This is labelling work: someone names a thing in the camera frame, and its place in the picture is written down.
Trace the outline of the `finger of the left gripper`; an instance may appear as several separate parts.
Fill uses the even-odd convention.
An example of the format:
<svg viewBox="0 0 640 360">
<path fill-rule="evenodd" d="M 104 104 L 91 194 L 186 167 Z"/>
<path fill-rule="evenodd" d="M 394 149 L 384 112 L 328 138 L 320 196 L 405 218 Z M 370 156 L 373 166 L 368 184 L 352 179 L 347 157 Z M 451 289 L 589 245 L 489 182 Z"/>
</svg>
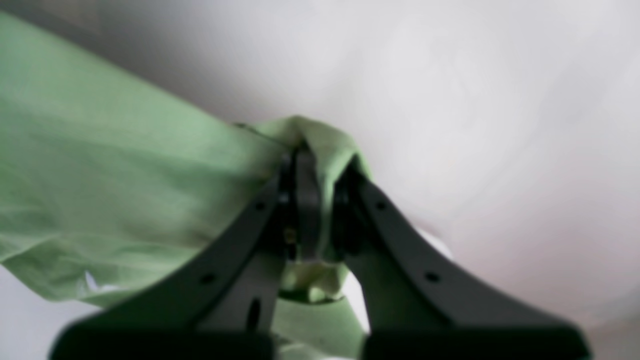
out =
<svg viewBox="0 0 640 360">
<path fill-rule="evenodd" d="M 295 155 L 202 253 L 142 293 L 70 325 L 52 360 L 277 360 L 270 335 L 290 255 Z"/>
<path fill-rule="evenodd" d="M 414 230 L 350 161 L 320 206 L 316 158 L 295 151 L 299 259 L 345 264 L 361 285 L 370 334 L 362 360 L 589 360 L 578 326 L 471 275 Z"/>
</svg>

